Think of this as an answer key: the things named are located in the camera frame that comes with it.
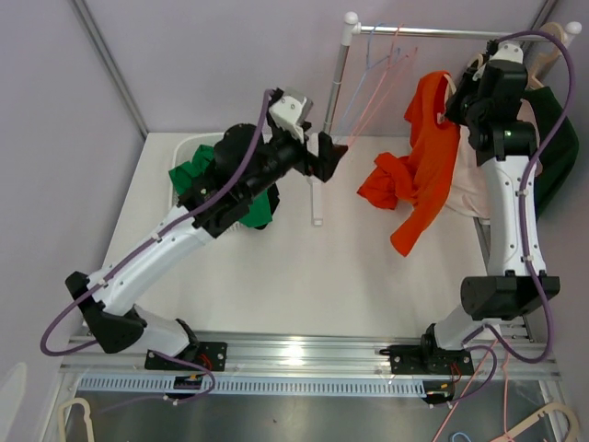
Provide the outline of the black t shirt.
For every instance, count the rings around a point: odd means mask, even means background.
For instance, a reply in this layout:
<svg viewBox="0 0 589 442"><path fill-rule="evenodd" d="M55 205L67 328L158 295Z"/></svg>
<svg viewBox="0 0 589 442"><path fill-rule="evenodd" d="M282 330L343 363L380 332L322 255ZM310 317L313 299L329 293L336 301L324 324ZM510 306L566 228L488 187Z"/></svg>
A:
<svg viewBox="0 0 589 442"><path fill-rule="evenodd" d="M271 223L279 203L280 192L277 185L273 184L264 194L259 195L250 207L249 213L253 216L253 227L263 230Z"/></svg>

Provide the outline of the pink wire hanger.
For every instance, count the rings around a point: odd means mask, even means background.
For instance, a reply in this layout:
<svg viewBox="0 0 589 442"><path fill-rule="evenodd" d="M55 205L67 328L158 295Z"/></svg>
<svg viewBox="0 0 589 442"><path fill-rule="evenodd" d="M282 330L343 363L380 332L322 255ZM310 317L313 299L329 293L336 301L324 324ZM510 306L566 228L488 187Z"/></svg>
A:
<svg viewBox="0 0 589 442"><path fill-rule="evenodd" d="M390 42L393 37L393 33L396 33L395 43L396 46L400 48L400 57L398 61L392 66L392 68L387 72L387 77L383 79L383 82L380 85L379 81L382 79L381 70L378 70L376 73L372 74L365 84L366 90L361 93L360 101L358 102L359 106L356 107L352 113L355 113L356 110L363 110L366 104L368 104L368 107L363 112L363 118L361 121L356 123L355 127L352 129L352 134L346 135L345 144L348 147L352 147L357 142L357 140L363 134L364 129L374 119L376 112L385 104L387 98L397 87L400 79L406 74L415 56L417 55L416 48L413 48L409 51L404 51L398 44L400 27L397 27L397 29L391 33L389 40ZM379 85L380 88L378 89L377 94L372 97L373 88L377 85Z"/></svg>

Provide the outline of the blue wire hanger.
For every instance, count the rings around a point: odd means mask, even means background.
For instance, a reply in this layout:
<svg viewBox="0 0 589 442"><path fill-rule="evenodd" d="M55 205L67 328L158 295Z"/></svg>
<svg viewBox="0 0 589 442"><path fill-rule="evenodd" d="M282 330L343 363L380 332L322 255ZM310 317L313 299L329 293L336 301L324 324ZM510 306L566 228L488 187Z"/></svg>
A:
<svg viewBox="0 0 589 442"><path fill-rule="evenodd" d="M337 135L351 135L355 124L359 123L363 118L363 112L368 107L368 104L364 106L363 110L356 110L355 113L352 112L356 107L359 106L358 102L360 101L361 93L366 90L365 84L372 74L376 73L378 70L382 71L382 79L379 81L380 85L383 82L383 79L387 77L387 72L392 68L392 66L398 61L400 57L400 48L397 47L395 43L396 33L393 33L387 53L384 56L373 60L373 40L376 36L376 29L381 27L389 27L389 24L386 22L379 22L374 25L373 29L368 33L364 52L364 70L356 84L351 98L345 107L344 113L340 118L339 124L337 126ZM378 89L380 88L379 85L373 88L372 97L377 94Z"/></svg>

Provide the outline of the orange t shirt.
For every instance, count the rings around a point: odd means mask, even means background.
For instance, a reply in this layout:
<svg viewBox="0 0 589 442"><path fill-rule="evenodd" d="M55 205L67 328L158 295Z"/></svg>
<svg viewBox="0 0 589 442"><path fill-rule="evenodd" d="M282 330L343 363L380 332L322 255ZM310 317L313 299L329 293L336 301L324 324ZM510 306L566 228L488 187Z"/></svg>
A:
<svg viewBox="0 0 589 442"><path fill-rule="evenodd" d="M412 206L390 235L392 247L404 257L441 212L450 191L460 135L458 125L444 117L449 78L448 72L435 71L420 79L404 113L410 152L403 157L379 154L357 190L379 209L394 210L400 202Z"/></svg>

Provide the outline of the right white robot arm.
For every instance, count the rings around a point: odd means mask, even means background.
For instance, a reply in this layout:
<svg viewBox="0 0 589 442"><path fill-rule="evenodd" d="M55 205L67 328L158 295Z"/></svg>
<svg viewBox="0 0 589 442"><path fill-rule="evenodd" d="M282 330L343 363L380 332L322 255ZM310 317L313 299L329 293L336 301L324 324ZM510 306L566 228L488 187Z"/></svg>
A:
<svg viewBox="0 0 589 442"><path fill-rule="evenodd" d="M486 181L491 206L491 250L484 276L471 276L460 287L460 303L422 336L419 361L440 372L452 353L488 330L538 308L560 291L549 276L539 248L535 218L534 177L537 140L533 125L518 120L527 83L524 65L489 60L470 67L448 105L447 117L469 129L468 142Z"/></svg>

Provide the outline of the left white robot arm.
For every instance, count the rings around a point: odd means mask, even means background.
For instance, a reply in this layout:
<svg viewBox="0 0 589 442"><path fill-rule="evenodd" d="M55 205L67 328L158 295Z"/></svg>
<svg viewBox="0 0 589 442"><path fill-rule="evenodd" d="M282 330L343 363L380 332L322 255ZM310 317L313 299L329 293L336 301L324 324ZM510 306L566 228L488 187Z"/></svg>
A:
<svg viewBox="0 0 589 442"><path fill-rule="evenodd" d="M200 343L190 326L165 320L136 302L178 262L246 216L254 200L289 171L322 182L332 178L348 148L321 132L317 152L308 149L311 106L304 95L266 90L257 123L239 123L224 132L204 172L134 250L90 275L67 277L74 304L104 353L161 353L178 369L196 363Z"/></svg>

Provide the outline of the dark green t shirt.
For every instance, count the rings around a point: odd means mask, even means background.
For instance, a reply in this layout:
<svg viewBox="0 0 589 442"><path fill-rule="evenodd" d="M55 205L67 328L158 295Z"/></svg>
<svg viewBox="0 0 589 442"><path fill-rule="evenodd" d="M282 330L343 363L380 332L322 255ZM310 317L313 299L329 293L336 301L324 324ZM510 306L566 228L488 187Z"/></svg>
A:
<svg viewBox="0 0 589 442"><path fill-rule="evenodd" d="M549 87L528 90L524 100L531 106L537 123L539 144L544 143L555 122L561 116L562 106ZM579 153L579 139L566 118L549 140L539 157L542 171L535 177L535 211L540 218L567 180Z"/></svg>

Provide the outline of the white t shirt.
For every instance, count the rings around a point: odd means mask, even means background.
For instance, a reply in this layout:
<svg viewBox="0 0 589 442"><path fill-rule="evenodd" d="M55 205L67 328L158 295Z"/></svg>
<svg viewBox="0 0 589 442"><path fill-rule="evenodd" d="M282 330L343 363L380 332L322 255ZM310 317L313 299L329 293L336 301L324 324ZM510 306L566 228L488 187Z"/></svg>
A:
<svg viewBox="0 0 589 442"><path fill-rule="evenodd" d="M461 215L490 220L484 172L477 165L476 152L468 142L469 129L459 125L459 143L450 191L445 202L449 209Z"/></svg>

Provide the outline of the blue hanger on floor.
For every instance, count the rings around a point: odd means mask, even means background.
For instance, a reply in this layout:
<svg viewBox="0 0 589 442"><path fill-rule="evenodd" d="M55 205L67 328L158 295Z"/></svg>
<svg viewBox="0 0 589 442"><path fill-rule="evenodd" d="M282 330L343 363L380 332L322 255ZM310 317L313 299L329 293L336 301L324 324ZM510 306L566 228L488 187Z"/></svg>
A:
<svg viewBox="0 0 589 442"><path fill-rule="evenodd" d="M456 432L450 436L450 442L471 442L471 439L466 433Z"/></svg>

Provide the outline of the wooden hanger on floor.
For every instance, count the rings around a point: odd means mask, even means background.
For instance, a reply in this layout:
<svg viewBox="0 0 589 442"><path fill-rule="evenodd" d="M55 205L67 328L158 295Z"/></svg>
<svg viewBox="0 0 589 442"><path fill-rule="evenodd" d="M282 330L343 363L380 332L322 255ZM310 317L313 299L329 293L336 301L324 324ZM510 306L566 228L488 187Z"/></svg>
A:
<svg viewBox="0 0 589 442"><path fill-rule="evenodd" d="M515 439L517 436L522 435L526 430L551 413L562 414L568 423L568 430L565 434L564 441L576 441L580 435L580 424L575 412L565 404L551 402L537 409L535 412L531 413L525 419L520 421L517 425L513 426L507 431L504 431L500 436L492 439L491 442L503 442Z"/></svg>

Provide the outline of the white perforated basket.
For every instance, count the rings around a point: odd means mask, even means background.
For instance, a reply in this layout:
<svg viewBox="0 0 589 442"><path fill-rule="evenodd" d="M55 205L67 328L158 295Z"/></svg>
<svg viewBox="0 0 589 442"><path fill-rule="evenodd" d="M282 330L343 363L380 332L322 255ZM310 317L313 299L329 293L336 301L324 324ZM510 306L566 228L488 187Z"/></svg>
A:
<svg viewBox="0 0 589 442"><path fill-rule="evenodd" d="M222 139L222 133L197 134L180 142L173 152L172 167L168 171L171 181L170 206L191 186L191 181L201 176L212 162L214 145Z"/></svg>

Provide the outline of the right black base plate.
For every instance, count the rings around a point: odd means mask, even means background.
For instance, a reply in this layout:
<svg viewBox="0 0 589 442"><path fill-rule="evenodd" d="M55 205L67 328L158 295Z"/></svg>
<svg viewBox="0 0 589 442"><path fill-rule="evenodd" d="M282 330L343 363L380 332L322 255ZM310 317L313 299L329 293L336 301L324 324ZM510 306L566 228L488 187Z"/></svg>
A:
<svg viewBox="0 0 589 442"><path fill-rule="evenodd" d="M388 359L395 375L450 376L456 369L457 374L474 374L471 354L465 350L426 350L420 345L393 344L378 353Z"/></svg>

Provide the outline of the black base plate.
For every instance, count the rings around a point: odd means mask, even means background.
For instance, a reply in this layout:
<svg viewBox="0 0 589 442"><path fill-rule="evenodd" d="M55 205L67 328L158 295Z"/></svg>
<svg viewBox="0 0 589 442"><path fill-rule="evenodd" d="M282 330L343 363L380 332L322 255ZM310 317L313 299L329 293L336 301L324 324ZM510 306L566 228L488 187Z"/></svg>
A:
<svg viewBox="0 0 589 442"><path fill-rule="evenodd" d="M144 368L158 371L181 371L202 366L213 372L224 372L228 345L225 342L200 342L198 348L190 346L177 356L161 356L149 351Z"/></svg>
<svg viewBox="0 0 589 442"><path fill-rule="evenodd" d="M426 350L420 345L393 344L378 353L388 359L395 375L450 376L456 369L457 374L474 374L471 354L465 350Z"/></svg>

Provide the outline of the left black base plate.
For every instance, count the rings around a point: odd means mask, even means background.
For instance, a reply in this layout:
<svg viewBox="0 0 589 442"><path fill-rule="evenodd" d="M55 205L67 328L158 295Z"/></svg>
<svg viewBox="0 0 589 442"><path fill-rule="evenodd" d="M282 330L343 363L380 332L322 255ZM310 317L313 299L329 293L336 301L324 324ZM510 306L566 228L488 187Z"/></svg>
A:
<svg viewBox="0 0 589 442"><path fill-rule="evenodd" d="M213 372L224 372L228 345L225 342L200 342L198 348L190 346L177 356L161 356L149 351L144 368L158 371L181 371L202 366Z"/></svg>

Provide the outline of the aluminium mounting rail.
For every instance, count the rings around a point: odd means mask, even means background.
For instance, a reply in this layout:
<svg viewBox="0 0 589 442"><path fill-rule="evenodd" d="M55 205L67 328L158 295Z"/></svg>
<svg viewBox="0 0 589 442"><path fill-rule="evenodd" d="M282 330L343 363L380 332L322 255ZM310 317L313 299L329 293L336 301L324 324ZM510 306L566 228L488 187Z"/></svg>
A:
<svg viewBox="0 0 589 442"><path fill-rule="evenodd" d="M304 378L373 378L388 376L390 364L379 350L391 344L416 345L417 338L297 336L285 334L205 332L206 342L225 342L225 373L238 376ZM145 354L135 350L107 355L92 346L67 355L62 373L139 374Z"/></svg>

